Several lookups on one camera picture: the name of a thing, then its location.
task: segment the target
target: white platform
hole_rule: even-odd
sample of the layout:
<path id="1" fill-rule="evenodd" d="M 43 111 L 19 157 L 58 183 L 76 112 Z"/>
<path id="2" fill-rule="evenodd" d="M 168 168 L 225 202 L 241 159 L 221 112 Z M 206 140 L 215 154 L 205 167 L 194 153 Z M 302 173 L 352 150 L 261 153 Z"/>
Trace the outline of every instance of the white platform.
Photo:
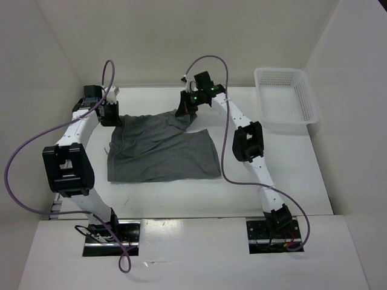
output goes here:
<path id="1" fill-rule="evenodd" d="M 177 108 L 181 88 L 122 88 L 118 97 L 120 115 L 153 115 Z M 229 97 L 252 120 L 259 120 L 255 88 L 230 88 Z M 218 155 L 225 120 L 207 105 L 199 107 L 198 118 L 189 132 L 208 129 Z M 112 127 L 99 125 L 86 149 L 99 195 L 119 218 L 208 218 L 262 216 L 261 204 L 252 186 L 231 185 L 222 178 L 174 182 L 111 184 L 107 181 L 105 150 L 109 150 Z M 226 173 L 235 181 L 249 181 L 244 166 L 233 156 L 233 131 L 226 152 Z M 297 132 L 264 130 L 265 158 L 275 186 L 292 195 L 307 214 L 333 214 L 306 127 Z M 284 199 L 293 215 L 300 211 Z M 62 211 L 78 210 L 64 199 Z M 84 216 L 60 216 L 79 219 Z"/>
<path id="2" fill-rule="evenodd" d="M 143 220 L 129 274 L 118 257 L 82 257 L 86 221 L 42 221 L 19 290 L 368 289 L 344 217 L 310 220 L 304 253 L 253 255 L 244 218 Z"/>

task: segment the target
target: purple cable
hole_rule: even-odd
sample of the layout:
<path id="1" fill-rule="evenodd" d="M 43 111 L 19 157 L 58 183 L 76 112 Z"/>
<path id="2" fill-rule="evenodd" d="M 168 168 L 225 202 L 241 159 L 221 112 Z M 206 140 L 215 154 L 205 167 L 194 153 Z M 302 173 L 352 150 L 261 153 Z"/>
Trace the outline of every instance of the purple cable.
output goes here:
<path id="1" fill-rule="evenodd" d="M 109 86 L 108 88 L 106 89 L 103 97 L 101 98 L 101 100 L 96 103 L 96 105 L 94 107 L 92 107 L 89 111 L 87 111 L 86 113 L 84 113 L 83 115 L 79 116 L 78 118 L 76 119 L 73 119 L 71 120 L 70 122 L 67 122 L 67 123 L 64 123 L 64 124 L 61 124 L 61 125 L 58 125 L 58 126 L 55 126 L 55 127 L 52 127 L 51 129 L 47 129 L 33 137 L 31 137 L 30 139 L 28 139 L 27 141 L 25 141 L 23 144 L 21 144 L 11 155 L 10 159 L 8 160 L 7 162 L 7 165 L 5 166 L 5 170 L 4 170 L 4 184 L 5 184 L 5 188 L 7 189 L 8 191 L 8 194 L 11 196 L 11 198 L 15 201 L 15 203 L 18 204 L 18 206 L 22 207 L 23 209 L 29 211 L 29 212 L 32 212 L 32 213 L 36 213 L 36 214 L 41 214 L 41 215 L 44 215 L 44 216 L 50 216 L 52 213 L 49 213 L 49 212 L 45 212 L 45 211 L 40 211 L 40 210 L 35 210 L 33 208 L 30 208 L 28 206 L 26 206 L 25 204 L 23 204 L 16 196 L 15 194 L 12 192 L 11 190 L 11 187 L 10 187 L 10 183 L 9 183 L 9 180 L 8 180 L 8 176 L 9 176 L 9 170 L 10 170 L 10 167 L 11 167 L 11 164 L 14 160 L 14 158 L 16 157 L 16 155 L 25 147 L 27 146 L 28 144 L 30 144 L 32 141 L 38 139 L 39 137 L 43 136 L 43 135 L 46 135 L 48 133 L 51 133 L 52 131 L 55 131 L 57 129 L 60 129 L 60 128 L 63 128 L 63 127 L 66 127 L 66 126 L 69 126 L 71 124 L 74 124 L 75 122 L 78 122 L 80 119 L 86 117 L 87 115 L 89 115 L 90 113 L 92 113 L 92 111 L 96 110 L 102 103 L 103 101 L 106 99 L 106 96 L 108 95 L 112 85 L 113 85 L 113 81 L 114 81 L 114 75 L 115 75 L 115 66 L 114 66 L 114 62 L 112 60 L 107 60 L 105 65 L 103 66 L 103 72 L 102 72 L 102 83 L 103 83 L 103 80 L 105 78 L 105 72 L 106 72 L 106 67 L 108 66 L 108 64 L 111 64 L 111 67 L 112 67 L 112 74 L 111 74 L 111 80 L 109 82 Z M 113 237 L 113 239 L 118 243 L 118 245 L 120 246 L 121 250 L 122 250 L 122 255 L 120 257 L 120 260 L 119 260 L 119 268 L 121 270 L 121 272 L 123 273 L 128 273 L 130 272 L 131 270 L 131 258 L 129 257 L 129 254 L 127 252 L 127 250 L 125 249 L 125 247 L 123 246 L 123 244 L 121 243 L 121 241 L 118 239 L 118 237 L 112 232 L 112 230 L 109 228 L 109 226 L 107 224 L 105 224 L 103 222 L 103 220 L 98 217 L 97 215 L 89 212 L 89 211 L 82 211 L 82 210 L 74 210 L 74 211 L 64 211 L 64 212 L 61 212 L 61 213 L 55 213 L 55 215 L 59 215 L 59 214 L 74 214 L 74 213 L 83 213 L 83 214 L 92 214 L 93 217 L 95 217 L 105 228 L 106 230 L 111 234 L 111 236 Z M 125 256 L 127 259 L 128 259 L 128 263 L 129 263 L 129 268 L 128 270 L 124 270 L 122 267 L 121 267 L 121 261 L 122 261 L 122 257 Z"/>
<path id="2" fill-rule="evenodd" d="M 204 58 L 207 58 L 207 57 L 213 57 L 215 59 L 218 59 L 220 60 L 223 65 L 224 65 L 224 68 L 226 69 L 226 85 L 225 85 L 225 88 L 226 88 L 226 100 L 229 99 L 229 95 L 228 95 L 228 88 L 229 88 L 229 68 L 227 67 L 227 64 L 226 62 L 219 56 L 214 56 L 214 55 L 206 55 L 206 56 L 201 56 L 199 57 L 198 59 L 196 59 L 194 62 L 192 62 L 192 64 L 188 67 L 187 71 L 186 71 L 186 75 L 189 73 L 190 69 L 201 59 L 204 59 Z M 268 189 L 272 189 L 274 190 L 275 192 L 278 192 L 280 195 L 283 195 L 285 197 L 287 197 L 288 199 L 290 199 L 301 211 L 301 213 L 304 215 L 305 217 L 305 220 L 307 221 L 307 227 L 308 227 L 308 230 L 307 230 L 307 235 L 304 239 L 303 242 L 301 242 L 299 244 L 298 247 L 296 248 L 293 248 L 293 247 L 290 247 L 291 245 L 287 246 L 286 249 L 288 251 L 298 251 L 299 249 L 301 249 L 308 241 L 309 239 L 309 235 L 310 235 L 310 222 L 309 222 L 309 218 L 306 214 L 306 212 L 304 211 L 304 209 L 299 205 L 298 202 L 296 202 L 296 200 L 294 198 L 292 198 L 290 195 L 288 195 L 287 193 L 284 193 L 282 191 L 280 191 L 279 189 L 276 189 L 276 188 L 273 188 L 271 185 L 268 185 L 268 184 L 264 184 L 264 183 L 258 183 L 258 182 L 238 182 L 238 181 L 232 181 L 230 180 L 227 176 L 226 176 L 226 173 L 224 172 L 224 154 L 225 154 L 225 151 L 226 151 L 226 143 L 227 143 L 227 134 L 228 134 L 228 131 L 229 131 L 229 122 L 230 122 L 230 106 L 229 106 L 229 102 L 226 102 L 227 104 L 227 119 L 226 119 L 226 131 L 224 133 L 224 139 L 223 139 L 223 146 L 222 146 L 222 155 L 221 155 L 221 170 L 222 170 L 222 174 L 223 174 L 223 178 L 231 183 L 231 184 L 236 184 L 236 185 L 257 185 L 257 186 L 262 186 L 262 187 L 266 187 Z"/>

